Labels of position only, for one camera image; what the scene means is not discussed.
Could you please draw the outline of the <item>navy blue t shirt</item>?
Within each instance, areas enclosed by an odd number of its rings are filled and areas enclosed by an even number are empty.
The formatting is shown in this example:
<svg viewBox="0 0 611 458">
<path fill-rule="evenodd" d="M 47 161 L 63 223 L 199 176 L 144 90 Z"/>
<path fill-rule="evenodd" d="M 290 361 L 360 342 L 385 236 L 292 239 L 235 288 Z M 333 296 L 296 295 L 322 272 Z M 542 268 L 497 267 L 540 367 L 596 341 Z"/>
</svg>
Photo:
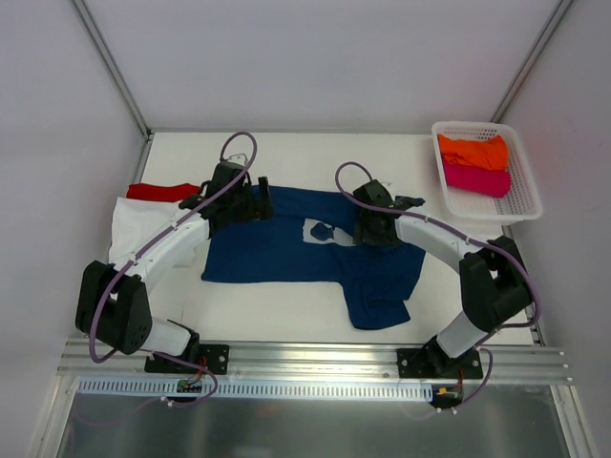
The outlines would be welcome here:
<svg viewBox="0 0 611 458">
<path fill-rule="evenodd" d="M 211 239 L 203 281 L 335 282 L 353 327 L 406 323 L 424 250 L 352 240 L 356 209 L 339 193 L 273 186 L 271 219 L 231 224 Z"/>
</svg>

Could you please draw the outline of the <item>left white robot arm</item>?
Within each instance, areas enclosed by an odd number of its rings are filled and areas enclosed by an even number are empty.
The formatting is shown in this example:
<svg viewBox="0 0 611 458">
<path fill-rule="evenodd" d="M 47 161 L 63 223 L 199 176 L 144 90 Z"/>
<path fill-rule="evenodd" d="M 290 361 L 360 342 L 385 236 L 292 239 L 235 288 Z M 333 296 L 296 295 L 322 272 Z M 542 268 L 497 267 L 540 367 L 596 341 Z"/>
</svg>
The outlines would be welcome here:
<svg viewBox="0 0 611 458">
<path fill-rule="evenodd" d="M 272 215 L 267 178 L 253 181 L 245 167 L 223 160 L 211 180 L 181 201 L 155 235 L 115 262 L 92 261 L 82 276 L 74 319 L 76 328 L 89 337 L 92 360 L 105 362 L 95 351 L 95 344 L 102 342 L 112 354 L 151 354 L 148 372 L 197 372 L 206 354 L 199 333 L 155 317 L 149 294 L 183 253 L 229 225 Z"/>
</svg>

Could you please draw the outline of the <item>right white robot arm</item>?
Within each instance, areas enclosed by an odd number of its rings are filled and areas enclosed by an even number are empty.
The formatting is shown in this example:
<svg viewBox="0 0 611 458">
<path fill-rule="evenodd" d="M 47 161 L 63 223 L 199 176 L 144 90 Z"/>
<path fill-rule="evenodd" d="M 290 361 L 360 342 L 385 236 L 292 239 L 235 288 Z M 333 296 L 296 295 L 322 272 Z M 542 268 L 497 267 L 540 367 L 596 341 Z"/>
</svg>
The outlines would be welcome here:
<svg viewBox="0 0 611 458">
<path fill-rule="evenodd" d="M 392 198 L 376 179 L 354 190 L 352 197 L 358 202 L 355 242 L 411 244 L 458 274 L 462 310 L 408 360 L 412 377 L 457 377 L 477 344 L 533 303 L 534 293 L 512 239 L 472 239 L 448 223 L 414 212 L 423 204 L 421 199 Z"/>
</svg>

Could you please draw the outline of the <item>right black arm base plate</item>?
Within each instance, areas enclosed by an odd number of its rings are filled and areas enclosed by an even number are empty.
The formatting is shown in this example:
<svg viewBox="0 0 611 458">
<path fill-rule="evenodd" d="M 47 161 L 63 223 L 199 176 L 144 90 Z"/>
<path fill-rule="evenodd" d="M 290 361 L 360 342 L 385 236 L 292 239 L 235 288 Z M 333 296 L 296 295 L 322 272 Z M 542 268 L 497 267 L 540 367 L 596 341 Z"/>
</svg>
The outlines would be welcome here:
<svg viewBox="0 0 611 458">
<path fill-rule="evenodd" d="M 449 358 L 443 351 L 427 348 L 398 348 L 397 370 L 401 379 L 481 380 L 482 363 L 479 353 L 470 349 L 458 358 Z"/>
</svg>

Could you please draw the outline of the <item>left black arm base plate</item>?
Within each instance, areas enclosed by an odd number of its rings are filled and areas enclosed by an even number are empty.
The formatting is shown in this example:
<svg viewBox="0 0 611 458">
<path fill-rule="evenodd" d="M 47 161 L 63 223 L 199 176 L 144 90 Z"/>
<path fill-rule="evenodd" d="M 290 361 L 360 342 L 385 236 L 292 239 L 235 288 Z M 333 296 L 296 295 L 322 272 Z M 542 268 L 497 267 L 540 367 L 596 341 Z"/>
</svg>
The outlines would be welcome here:
<svg viewBox="0 0 611 458">
<path fill-rule="evenodd" d="M 207 368 L 215 375 L 225 375 L 229 363 L 230 346 L 227 344 L 190 343 L 186 350 L 177 359 L 189 364 L 198 364 Z M 191 366 L 185 366 L 170 361 L 160 356 L 147 359 L 144 371 L 151 374 L 195 374 L 197 370 Z"/>
</svg>

